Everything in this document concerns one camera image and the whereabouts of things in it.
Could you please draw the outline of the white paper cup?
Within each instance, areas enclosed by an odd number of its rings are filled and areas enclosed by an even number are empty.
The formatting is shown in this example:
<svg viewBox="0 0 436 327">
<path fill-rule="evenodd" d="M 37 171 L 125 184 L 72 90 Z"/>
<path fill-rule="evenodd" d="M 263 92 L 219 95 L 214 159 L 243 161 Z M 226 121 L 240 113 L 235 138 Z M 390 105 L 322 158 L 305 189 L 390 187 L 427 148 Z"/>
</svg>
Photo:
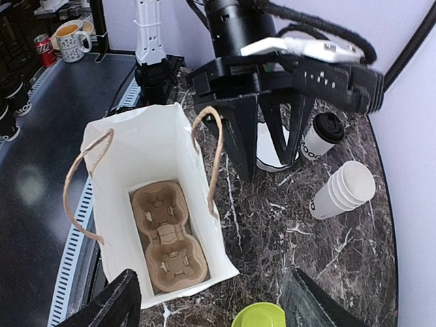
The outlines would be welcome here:
<svg viewBox="0 0 436 327">
<path fill-rule="evenodd" d="M 300 145 L 300 152 L 308 160 L 315 161 L 326 154 L 334 145 L 335 143 L 323 140 L 311 127 Z"/>
</svg>

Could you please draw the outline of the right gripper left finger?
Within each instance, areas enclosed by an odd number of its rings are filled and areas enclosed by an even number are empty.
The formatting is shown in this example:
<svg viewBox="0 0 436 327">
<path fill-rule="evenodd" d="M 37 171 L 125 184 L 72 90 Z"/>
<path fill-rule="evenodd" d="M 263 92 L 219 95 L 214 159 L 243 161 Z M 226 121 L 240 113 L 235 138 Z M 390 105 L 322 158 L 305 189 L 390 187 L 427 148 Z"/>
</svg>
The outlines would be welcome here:
<svg viewBox="0 0 436 327">
<path fill-rule="evenodd" d="M 136 272 L 124 270 L 89 304 L 60 326 L 138 326 L 141 293 Z"/>
</svg>

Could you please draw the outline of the stack of white paper cups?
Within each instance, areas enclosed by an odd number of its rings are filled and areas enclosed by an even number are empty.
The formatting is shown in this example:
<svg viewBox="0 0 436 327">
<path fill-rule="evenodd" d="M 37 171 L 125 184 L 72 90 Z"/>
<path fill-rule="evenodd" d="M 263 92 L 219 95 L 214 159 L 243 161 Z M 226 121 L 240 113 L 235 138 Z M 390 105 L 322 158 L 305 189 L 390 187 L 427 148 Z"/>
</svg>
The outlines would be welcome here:
<svg viewBox="0 0 436 327">
<path fill-rule="evenodd" d="M 362 206 L 375 195 L 371 171 L 359 161 L 346 161 L 309 203 L 313 218 L 325 220 Z"/>
</svg>

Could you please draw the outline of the brown cardboard cup carrier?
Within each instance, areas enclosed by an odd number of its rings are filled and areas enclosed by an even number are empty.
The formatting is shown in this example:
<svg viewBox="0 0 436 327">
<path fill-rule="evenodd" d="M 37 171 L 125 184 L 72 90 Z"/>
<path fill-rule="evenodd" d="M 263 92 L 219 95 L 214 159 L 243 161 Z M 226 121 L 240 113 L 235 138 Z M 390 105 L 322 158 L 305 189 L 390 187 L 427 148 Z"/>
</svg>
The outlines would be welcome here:
<svg viewBox="0 0 436 327">
<path fill-rule="evenodd" d="M 208 265 L 200 243 L 186 231 L 189 209 L 180 185 L 143 186 L 133 193 L 131 207 L 138 231 L 149 240 L 143 250 L 152 284 L 170 293 L 203 282 Z"/>
</svg>

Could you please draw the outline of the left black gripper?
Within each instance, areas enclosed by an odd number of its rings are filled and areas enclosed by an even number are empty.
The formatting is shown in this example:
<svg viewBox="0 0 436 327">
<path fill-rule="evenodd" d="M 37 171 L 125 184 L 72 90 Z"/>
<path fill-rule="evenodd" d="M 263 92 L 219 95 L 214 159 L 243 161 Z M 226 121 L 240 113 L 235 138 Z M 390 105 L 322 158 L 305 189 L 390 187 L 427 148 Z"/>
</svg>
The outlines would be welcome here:
<svg viewBox="0 0 436 327">
<path fill-rule="evenodd" d="M 223 146 L 239 177 L 253 179 L 256 162 L 258 97 L 280 162 L 293 166 L 315 97 L 291 89 L 289 73 L 267 72 L 280 63 L 275 53 L 244 57 L 242 47 L 273 37 L 272 16 L 255 1 L 205 1 L 204 14 L 215 59 L 187 76 L 196 106 L 212 106 L 223 122 Z M 280 105 L 289 104 L 289 134 L 283 134 Z"/>
</svg>

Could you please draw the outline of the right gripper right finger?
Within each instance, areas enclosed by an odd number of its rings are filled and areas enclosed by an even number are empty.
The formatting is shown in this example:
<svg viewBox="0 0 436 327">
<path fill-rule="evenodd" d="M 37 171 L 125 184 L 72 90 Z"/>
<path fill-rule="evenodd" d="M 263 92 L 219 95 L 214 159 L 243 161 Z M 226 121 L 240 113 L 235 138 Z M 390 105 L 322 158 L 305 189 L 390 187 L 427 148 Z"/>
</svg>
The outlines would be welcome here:
<svg viewBox="0 0 436 327">
<path fill-rule="evenodd" d="M 281 307 L 287 326 L 365 326 L 299 268 L 283 278 Z"/>
</svg>

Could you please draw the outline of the beige paper bag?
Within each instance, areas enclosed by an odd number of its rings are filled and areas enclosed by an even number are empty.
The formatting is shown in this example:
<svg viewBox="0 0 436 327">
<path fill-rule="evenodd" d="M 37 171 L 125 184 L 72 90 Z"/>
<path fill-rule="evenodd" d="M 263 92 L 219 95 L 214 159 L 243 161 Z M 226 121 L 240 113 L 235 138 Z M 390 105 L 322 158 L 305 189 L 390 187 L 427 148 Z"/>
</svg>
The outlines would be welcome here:
<svg viewBox="0 0 436 327">
<path fill-rule="evenodd" d="M 92 121 L 65 184 L 85 163 L 93 189 L 95 231 L 65 212 L 96 240 L 109 281 L 124 270 L 138 277 L 142 309 L 191 296 L 238 274 L 225 252 L 214 202 L 223 136 L 211 176 L 205 173 L 195 128 L 218 112 L 207 106 L 189 121 L 180 104 L 153 105 Z"/>
</svg>

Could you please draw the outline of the black plastic cup lid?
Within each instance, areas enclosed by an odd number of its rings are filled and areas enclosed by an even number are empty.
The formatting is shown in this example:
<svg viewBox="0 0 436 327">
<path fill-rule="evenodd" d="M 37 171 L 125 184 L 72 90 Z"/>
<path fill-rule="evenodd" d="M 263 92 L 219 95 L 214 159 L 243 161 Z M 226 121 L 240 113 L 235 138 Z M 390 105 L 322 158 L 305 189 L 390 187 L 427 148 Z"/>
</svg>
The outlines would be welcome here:
<svg viewBox="0 0 436 327">
<path fill-rule="evenodd" d="M 345 129 L 341 120 L 331 112 L 318 114 L 313 119 L 316 134 L 325 142 L 338 144 L 345 136 Z"/>
</svg>

